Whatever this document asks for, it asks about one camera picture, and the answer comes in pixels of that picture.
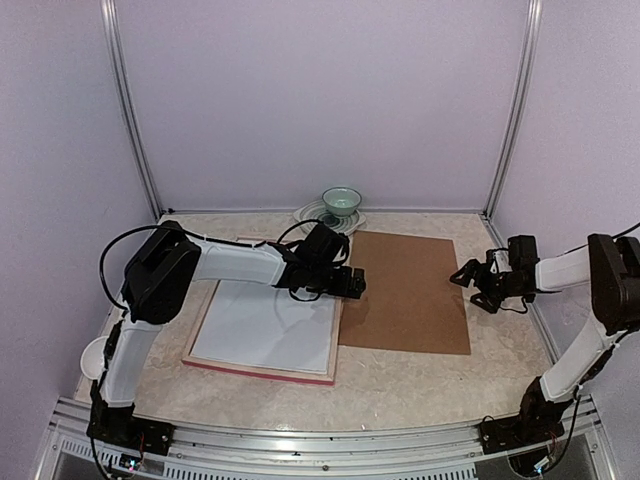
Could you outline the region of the green ceramic bowl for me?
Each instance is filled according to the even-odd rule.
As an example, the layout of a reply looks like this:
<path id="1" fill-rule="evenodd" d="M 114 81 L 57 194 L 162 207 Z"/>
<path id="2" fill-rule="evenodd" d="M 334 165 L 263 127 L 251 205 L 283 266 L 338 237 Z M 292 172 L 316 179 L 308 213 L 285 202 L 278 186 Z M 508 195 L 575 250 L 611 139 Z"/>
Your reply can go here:
<path id="1" fill-rule="evenodd" d="M 336 217 L 350 216 L 356 212 L 362 202 L 362 195 L 351 188 L 334 187 L 322 194 L 326 210 Z"/>

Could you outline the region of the brown backing board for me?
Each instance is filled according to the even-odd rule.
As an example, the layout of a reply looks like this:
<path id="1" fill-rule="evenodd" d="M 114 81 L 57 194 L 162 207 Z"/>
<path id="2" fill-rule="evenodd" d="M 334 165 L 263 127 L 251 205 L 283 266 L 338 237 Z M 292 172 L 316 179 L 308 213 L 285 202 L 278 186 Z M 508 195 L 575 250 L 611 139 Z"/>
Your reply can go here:
<path id="1" fill-rule="evenodd" d="M 462 289 L 449 281 L 458 270 L 452 240 L 358 231 L 350 264 L 364 270 L 366 290 L 343 304 L 341 345 L 471 353 Z"/>

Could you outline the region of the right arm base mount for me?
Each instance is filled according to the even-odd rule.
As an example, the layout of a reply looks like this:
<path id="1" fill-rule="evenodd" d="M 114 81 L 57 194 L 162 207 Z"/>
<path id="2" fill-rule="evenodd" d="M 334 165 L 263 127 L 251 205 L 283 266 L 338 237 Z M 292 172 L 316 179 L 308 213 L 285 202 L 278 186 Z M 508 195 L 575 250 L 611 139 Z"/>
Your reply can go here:
<path id="1" fill-rule="evenodd" d="M 478 431 L 483 453 L 499 453 L 549 441 L 553 436 L 561 437 L 565 432 L 562 418 L 572 404 L 572 399 L 559 403 L 548 401 L 538 383 L 533 382 L 523 395 L 517 415 L 480 422 Z"/>

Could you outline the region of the white bowl orange outside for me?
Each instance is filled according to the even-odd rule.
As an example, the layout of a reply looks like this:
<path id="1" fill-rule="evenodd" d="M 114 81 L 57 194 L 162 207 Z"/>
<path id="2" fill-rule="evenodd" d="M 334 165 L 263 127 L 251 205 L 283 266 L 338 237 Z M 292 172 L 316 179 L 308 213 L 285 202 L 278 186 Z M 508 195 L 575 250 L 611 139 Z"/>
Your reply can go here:
<path id="1" fill-rule="evenodd" d="M 89 380 L 99 380 L 113 353 L 108 336 L 92 340 L 80 357 L 82 374 Z"/>

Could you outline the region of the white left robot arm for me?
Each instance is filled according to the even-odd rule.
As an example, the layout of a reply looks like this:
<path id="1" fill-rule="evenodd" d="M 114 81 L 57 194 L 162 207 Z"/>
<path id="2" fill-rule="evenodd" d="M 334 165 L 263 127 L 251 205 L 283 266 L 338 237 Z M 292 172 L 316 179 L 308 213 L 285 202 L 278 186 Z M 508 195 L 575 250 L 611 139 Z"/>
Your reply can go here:
<path id="1" fill-rule="evenodd" d="M 312 302 L 327 295 L 358 299 L 365 273 L 348 265 L 350 240 L 319 220 L 302 239 L 255 243 L 224 240 L 184 229 L 176 221 L 129 230 L 110 242 L 115 247 L 144 232 L 146 241 L 124 267 L 119 295 L 109 301 L 121 314 L 108 337 L 104 367 L 92 386 L 92 401 L 106 407 L 99 424 L 121 445 L 140 434 L 132 410 L 146 358 L 157 335 L 182 310 L 192 283 L 236 281 L 299 290 Z"/>

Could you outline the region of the aluminium corner post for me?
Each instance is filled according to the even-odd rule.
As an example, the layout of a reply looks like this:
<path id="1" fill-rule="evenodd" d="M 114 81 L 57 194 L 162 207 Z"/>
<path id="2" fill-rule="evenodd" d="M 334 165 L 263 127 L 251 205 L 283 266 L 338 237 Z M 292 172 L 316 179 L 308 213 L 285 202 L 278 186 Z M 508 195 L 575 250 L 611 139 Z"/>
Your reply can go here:
<path id="1" fill-rule="evenodd" d="M 147 159 L 135 112 L 133 95 L 128 81 L 123 43 L 119 31 L 116 2 L 114 0 L 102 0 L 100 2 L 100 11 L 117 98 L 132 150 L 134 165 L 151 215 L 155 220 L 158 220 L 163 214 L 163 205 Z"/>
<path id="2" fill-rule="evenodd" d="M 483 210 L 483 214 L 488 221 L 493 219 L 497 211 L 516 147 L 534 68 L 535 52 L 542 20 L 542 6 L 543 2 L 540 0 L 531 0 L 528 2 L 523 45 L 506 131 L 501 144 L 494 178 Z"/>

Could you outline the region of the wooden picture frame red edge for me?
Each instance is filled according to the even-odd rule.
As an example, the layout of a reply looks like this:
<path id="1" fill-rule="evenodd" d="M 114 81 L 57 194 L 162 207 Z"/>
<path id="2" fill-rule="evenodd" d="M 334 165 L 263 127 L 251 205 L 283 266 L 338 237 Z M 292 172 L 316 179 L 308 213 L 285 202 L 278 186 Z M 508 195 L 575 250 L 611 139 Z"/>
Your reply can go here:
<path id="1" fill-rule="evenodd" d="M 291 250 L 274 242 L 198 242 L 193 276 L 208 284 L 186 365 L 271 380 L 334 382 L 341 299 L 279 287 Z"/>

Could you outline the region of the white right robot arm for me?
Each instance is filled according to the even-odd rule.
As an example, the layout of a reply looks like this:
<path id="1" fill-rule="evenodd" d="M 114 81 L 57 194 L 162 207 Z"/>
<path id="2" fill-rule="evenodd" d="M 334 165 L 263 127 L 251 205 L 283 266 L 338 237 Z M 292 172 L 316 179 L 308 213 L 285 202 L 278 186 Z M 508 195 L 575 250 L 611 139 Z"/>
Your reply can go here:
<path id="1" fill-rule="evenodd" d="M 542 258 L 534 236 L 517 235 L 501 251 L 506 268 L 499 266 L 498 250 L 490 249 L 485 260 L 467 261 L 450 276 L 450 283 L 474 287 L 471 303 L 490 314 L 502 310 L 508 299 L 529 307 L 537 299 L 555 297 L 578 303 L 566 308 L 564 319 L 572 313 L 581 317 L 575 338 L 553 366 L 532 381 L 511 423 L 512 436 L 531 444 L 559 422 L 621 340 L 638 331 L 639 240 L 593 233 L 580 247 Z"/>

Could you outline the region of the left aluminium corner post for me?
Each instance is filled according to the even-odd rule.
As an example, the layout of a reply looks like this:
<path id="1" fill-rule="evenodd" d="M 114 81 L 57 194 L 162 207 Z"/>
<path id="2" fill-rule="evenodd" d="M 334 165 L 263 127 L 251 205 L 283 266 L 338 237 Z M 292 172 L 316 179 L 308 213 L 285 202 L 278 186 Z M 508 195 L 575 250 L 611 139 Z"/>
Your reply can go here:
<path id="1" fill-rule="evenodd" d="M 163 205 L 147 159 L 135 112 L 133 95 L 128 81 L 123 43 L 119 31 L 116 2 L 114 0 L 102 0 L 100 2 L 100 11 L 117 98 L 132 150 L 134 165 L 151 215 L 155 220 L 158 220 L 163 214 Z"/>

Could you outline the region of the right aluminium corner post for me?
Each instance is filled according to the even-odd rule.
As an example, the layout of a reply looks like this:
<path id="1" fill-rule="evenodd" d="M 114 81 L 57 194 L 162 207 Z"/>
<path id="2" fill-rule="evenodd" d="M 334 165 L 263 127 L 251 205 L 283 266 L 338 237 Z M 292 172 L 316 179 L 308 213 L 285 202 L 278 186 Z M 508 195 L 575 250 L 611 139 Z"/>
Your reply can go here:
<path id="1" fill-rule="evenodd" d="M 483 210 L 483 214 L 488 221 L 493 219 L 497 211 L 516 147 L 534 68 L 535 52 L 542 20 L 542 6 L 543 2 L 540 0 L 531 0 L 528 2 L 523 45 L 506 131 L 501 144 L 494 178 Z"/>

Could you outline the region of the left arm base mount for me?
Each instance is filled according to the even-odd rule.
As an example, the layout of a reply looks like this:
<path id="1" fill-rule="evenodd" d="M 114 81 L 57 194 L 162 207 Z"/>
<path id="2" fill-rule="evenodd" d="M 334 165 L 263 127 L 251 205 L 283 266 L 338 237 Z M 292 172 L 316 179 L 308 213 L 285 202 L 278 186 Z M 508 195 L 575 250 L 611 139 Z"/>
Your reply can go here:
<path id="1" fill-rule="evenodd" d="M 168 455 L 175 431 L 173 424 L 136 417 L 134 405 L 110 407 L 102 399 L 97 380 L 92 382 L 90 397 L 90 419 L 86 431 L 90 439 L 141 453 Z"/>

